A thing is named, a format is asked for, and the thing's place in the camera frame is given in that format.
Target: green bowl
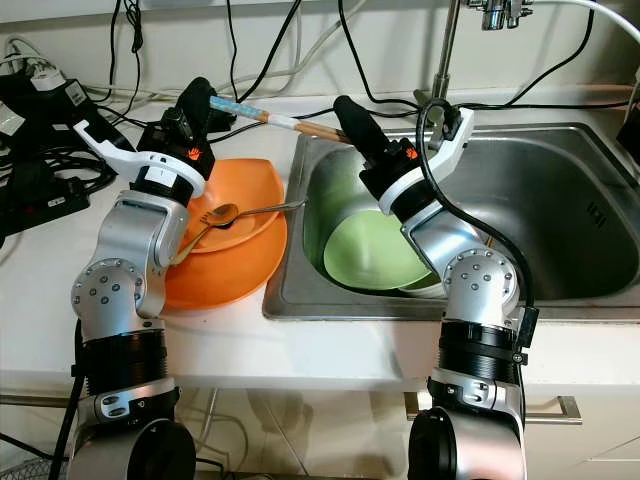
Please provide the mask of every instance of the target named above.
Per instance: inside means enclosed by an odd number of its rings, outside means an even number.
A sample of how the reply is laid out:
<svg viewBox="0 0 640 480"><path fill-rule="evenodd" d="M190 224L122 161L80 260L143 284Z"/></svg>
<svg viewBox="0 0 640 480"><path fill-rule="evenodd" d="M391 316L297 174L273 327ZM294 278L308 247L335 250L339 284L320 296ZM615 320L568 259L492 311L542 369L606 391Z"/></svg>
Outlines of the green bowl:
<svg viewBox="0 0 640 480"><path fill-rule="evenodd" d="M324 267L352 288L391 290L417 282L430 270L400 233L394 216L363 210L346 217L324 248Z"/></svg>

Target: kitchen counter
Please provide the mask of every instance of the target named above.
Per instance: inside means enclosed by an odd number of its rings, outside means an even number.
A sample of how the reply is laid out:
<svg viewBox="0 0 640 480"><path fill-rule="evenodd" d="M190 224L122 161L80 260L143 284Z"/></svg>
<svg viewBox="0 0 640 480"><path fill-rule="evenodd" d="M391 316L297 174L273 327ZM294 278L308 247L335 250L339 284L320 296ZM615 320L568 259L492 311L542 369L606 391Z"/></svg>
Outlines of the kitchen counter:
<svg viewBox="0 0 640 480"><path fill-rule="evenodd" d="M469 92L468 96L478 100L473 94ZM571 96L562 97L566 103L574 100ZM254 103L293 115L319 110L330 102L326 97L313 97ZM166 104L150 104L131 116L158 118L164 108ZM614 140L622 116L621 111L611 110L515 110L479 112L476 123L586 123L614 153L630 162ZM332 115L318 121L337 124ZM239 120L237 126L244 123ZM406 119L381 123L385 128L413 126ZM127 127L125 133L137 140L140 131ZM268 158L286 185L296 137L295 132L263 126L215 144L214 153L220 159ZM628 168L637 178L637 172ZM3 391L69 389L75 326L69 291L73 279L91 257L104 216L118 191L125 188L126 182L118 178L91 197L89 209L8 237L0 249ZM425 354L425 350L431 350L425 345L433 346L437 341L437 323L268 320L262 315L263 295L264 287L215 310L163 314L169 371L180 384L367 390L424 386L434 363L434 358ZM523 369L527 392L544 395L640 392L640 370L633 353L640 345L638 321L539 322L530 364Z"/></svg>

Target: gold spoon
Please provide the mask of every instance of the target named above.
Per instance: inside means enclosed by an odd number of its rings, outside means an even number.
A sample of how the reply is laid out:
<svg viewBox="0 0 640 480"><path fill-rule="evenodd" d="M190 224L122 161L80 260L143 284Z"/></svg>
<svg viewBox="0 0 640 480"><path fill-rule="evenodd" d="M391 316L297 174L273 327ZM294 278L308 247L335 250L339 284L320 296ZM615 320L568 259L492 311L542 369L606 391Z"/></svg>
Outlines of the gold spoon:
<svg viewBox="0 0 640 480"><path fill-rule="evenodd" d="M195 236L184 249L176 255L171 262L171 265L178 265L182 263L185 258L191 253L191 250L198 244L200 239L204 237L212 228L229 228L233 222L238 218L245 215L254 215L256 213L265 212L282 212L287 210L295 210L301 207L306 202L306 199L295 200L293 202L280 203L278 205L272 205L270 207L256 208L255 210L247 210L245 212L238 212L238 206L233 203L225 203L219 207L207 212L200 221L206 223L207 226L202 229L198 235Z"/></svg>

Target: orange bowl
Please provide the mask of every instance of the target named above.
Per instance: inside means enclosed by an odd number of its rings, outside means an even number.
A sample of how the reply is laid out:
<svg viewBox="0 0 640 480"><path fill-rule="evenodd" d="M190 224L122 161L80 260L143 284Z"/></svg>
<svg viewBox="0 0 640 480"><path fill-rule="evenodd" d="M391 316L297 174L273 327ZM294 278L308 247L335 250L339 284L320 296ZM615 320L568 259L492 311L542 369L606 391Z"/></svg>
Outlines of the orange bowl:
<svg viewBox="0 0 640 480"><path fill-rule="evenodd" d="M224 203L235 203L239 212L269 207L284 201L280 176L269 160L233 158L218 160L200 198L189 202L191 218L182 242L184 247L206 225L200 218ZM278 212L240 217L228 229L214 228L207 233L191 253L209 253L234 247L263 232L278 216Z"/></svg>
<svg viewBox="0 0 640 480"><path fill-rule="evenodd" d="M167 272L165 305L203 310L246 297L271 278L286 244L287 222L280 214L262 233L234 248L189 255Z"/></svg>

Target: sink basin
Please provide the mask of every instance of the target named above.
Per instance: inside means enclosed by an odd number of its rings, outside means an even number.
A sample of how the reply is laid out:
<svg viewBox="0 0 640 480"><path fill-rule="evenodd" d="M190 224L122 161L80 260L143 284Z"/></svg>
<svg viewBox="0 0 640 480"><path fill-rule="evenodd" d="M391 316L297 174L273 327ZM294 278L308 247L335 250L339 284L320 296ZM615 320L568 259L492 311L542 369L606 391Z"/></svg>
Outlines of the sink basin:
<svg viewBox="0 0 640 480"><path fill-rule="evenodd" d="M362 163L353 147L300 136L287 199L308 202L289 217L287 251L267 286L267 317L441 318L446 300L348 289L326 273L324 245L336 225L377 208L358 178ZM478 128L441 186L522 249L541 318L640 318L640 187L585 125Z"/></svg>

